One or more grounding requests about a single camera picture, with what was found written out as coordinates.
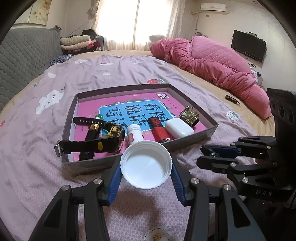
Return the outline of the white plastic bottle lid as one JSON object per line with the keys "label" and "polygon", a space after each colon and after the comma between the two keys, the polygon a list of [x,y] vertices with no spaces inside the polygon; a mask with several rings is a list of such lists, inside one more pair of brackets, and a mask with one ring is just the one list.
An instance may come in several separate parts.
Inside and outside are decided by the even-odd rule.
{"label": "white plastic bottle lid", "polygon": [[125,180],[138,189],[153,189],[169,178],[171,154],[160,143],[141,141],[129,146],[121,156],[120,169]]}

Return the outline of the black yellow wristwatch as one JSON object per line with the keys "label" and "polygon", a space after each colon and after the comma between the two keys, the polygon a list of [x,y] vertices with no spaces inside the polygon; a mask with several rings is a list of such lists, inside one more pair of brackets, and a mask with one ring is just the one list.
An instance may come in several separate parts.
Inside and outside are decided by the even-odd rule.
{"label": "black yellow wristwatch", "polygon": [[90,160],[96,153],[117,153],[125,140],[125,130],[121,125],[95,118],[75,116],[73,122],[87,126],[84,141],[58,141],[54,146],[57,157],[62,154],[79,153],[79,161]]}

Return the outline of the red black lighter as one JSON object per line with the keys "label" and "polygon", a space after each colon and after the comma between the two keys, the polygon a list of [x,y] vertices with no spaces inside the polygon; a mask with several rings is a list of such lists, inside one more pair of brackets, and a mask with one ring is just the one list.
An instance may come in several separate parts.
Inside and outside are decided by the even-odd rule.
{"label": "red black lighter", "polygon": [[158,117],[150,117],[148,119],[154,139],[158,143],[166,143],[175,138],[164,128]]}

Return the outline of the white earbuds case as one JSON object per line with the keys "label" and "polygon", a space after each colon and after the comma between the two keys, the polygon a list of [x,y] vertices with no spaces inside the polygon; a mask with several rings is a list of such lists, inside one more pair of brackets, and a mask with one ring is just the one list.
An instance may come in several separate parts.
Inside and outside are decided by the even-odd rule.
{"label": "white earbuds case", "polygon": [[172,118],[165,123],[165,129],[174,138],[183,138],[194,134],[194,129],[180,118]]}

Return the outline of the dark cardboard box tray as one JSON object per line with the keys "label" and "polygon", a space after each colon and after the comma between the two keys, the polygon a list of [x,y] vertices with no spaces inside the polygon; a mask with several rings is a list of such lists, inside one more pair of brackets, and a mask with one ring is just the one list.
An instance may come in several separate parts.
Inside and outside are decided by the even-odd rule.
{"label": "dark cardboard box tray", "polygon": [[170,84],[127,85],[81,92],[74,96],[64,125],[63,141],[83,141],[88,127],[74,123],[74,117],[94,118],[101,115],[127,128],[137,124],[145,140],[154,140],[148,119],[157,117],[164,125],[166,121],[178,117],[188,106],[199,115],[199,122],[193,127],[194,134],[184,138],[171,138],[164,146],[176,151],[192,144],[208,140],[218,127],[218,123],[195,101]]}

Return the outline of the gold metal bottle cap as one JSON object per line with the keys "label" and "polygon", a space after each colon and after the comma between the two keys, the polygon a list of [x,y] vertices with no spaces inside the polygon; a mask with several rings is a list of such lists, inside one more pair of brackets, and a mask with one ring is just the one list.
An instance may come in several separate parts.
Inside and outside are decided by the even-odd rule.
{"label": "gold metal bottle cap", "polygon": [[192,106],[184,108],[181,111],[179,118],[192,128],[200,121],[199,114],[194,112]]}

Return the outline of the small black rectangular object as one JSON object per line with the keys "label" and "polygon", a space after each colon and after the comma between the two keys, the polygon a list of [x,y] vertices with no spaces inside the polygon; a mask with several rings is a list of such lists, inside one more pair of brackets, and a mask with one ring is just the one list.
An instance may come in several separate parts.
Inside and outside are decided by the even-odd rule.
{"label": "small black rectangular object", "polygon": [[231,97],[229,95],[226,95],[225,96],[225,99],[228,100],[228,101],[230,101],[230,102],[232,102],[233,104],[240,105],[240,102],[237,99],[235,99],[234,97]]}

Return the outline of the small white pill bottle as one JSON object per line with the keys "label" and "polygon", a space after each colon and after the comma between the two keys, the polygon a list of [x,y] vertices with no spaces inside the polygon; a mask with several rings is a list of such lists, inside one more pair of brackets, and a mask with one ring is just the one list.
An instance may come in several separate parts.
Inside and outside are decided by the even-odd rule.
{"label": "small white pill bottle", "polygon": [[127,127],[127,142],[129,146],[143,140],[142,129],[139,125],[132,124]]}

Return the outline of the pink blue book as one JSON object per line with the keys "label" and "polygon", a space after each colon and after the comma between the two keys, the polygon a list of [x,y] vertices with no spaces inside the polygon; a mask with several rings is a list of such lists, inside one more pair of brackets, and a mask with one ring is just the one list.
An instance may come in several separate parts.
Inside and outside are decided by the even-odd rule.
{"label": "pink blue book", "polygon": [[115,93],[80,98],[76,102],[73,116],[95,118],[101,115],[104,121],[122,125],[126,129],[137,124],[145,140],[154,140],[148,119],[158,117],[165,126],[167,120],[178,117],[191,104],[170,90],[150,93]]}

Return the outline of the purple patterned bed sheet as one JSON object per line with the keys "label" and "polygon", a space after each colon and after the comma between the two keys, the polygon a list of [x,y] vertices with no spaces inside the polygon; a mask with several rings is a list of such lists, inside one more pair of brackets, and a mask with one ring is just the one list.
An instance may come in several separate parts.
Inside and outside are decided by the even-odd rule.
{"label": "purple patterned bed sheet", "polygon": [[[231,121],[231,109],[211,92],[192,83],[168,63],[151,56],[103,55],[72,59],[48,68],[36,87],[1,115],[1,219],[15,240],[28,240],[40,216],[62,185],[79,187],[95,175],[72,177],[63,169],[54,145],[77,93],[121,85],[169,83],[196,102],[217,123],[210,144],[229,145],[255,136],[244,120]],[[111,240],[144,240],[158,226],[182,240],[189,208],[177,200],[171,180],[141,190],[122,180],[116,200],[104,209]]]}

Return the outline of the pink quilted duvet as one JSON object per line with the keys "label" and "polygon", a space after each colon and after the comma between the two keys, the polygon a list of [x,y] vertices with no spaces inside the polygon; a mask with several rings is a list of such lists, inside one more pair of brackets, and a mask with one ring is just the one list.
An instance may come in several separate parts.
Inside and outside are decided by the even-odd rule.
{"label": "pink quilted duvet", "polygon": [[267,93],[257,85],[257,77],[248,62],[233,49],[209,38],[194,36],[191,41],[158,40],[150,51],[154,57],[228,90],[261,119],[271,116]]}

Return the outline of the folded clothes pile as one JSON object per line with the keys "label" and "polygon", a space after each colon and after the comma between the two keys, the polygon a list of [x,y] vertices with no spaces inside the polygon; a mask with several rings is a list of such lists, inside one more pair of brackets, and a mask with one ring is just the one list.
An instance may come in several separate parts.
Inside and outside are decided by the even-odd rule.
{"label": "folded clothes pile", "polygon": [[104,37],[98,35],[93,29],[87,29],[79,36],[70,36],[60,39],[61,49],[64,55],[72,56],[104,50]]}

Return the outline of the white air conditioner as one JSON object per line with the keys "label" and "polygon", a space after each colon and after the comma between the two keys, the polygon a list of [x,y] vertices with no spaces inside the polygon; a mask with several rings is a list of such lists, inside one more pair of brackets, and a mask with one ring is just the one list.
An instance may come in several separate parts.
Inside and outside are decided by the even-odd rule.
{"label": "white air conditioner", "polygon": [[201,11],[215,11],[220,13],[227,13],[228,7],[221,3],[201,3]]}

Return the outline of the white window curtains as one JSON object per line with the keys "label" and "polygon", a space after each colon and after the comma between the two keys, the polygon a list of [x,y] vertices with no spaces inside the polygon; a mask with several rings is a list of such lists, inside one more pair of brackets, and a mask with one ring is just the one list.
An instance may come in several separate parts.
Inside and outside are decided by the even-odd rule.
{"label": "white window curtains", "polygon": [[151,38],[180,36],[185,1],[98,1],[94,30],[104,50],[149,50]]}

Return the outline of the grey quilted headboard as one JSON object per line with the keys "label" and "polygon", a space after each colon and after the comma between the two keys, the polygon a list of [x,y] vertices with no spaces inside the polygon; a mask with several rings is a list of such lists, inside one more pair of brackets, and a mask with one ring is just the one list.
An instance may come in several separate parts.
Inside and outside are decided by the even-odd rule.
{"label": "grey quilted headboard", "polygon": [[61,28],[18,28],[1,43],[1,109],[63,54]]}

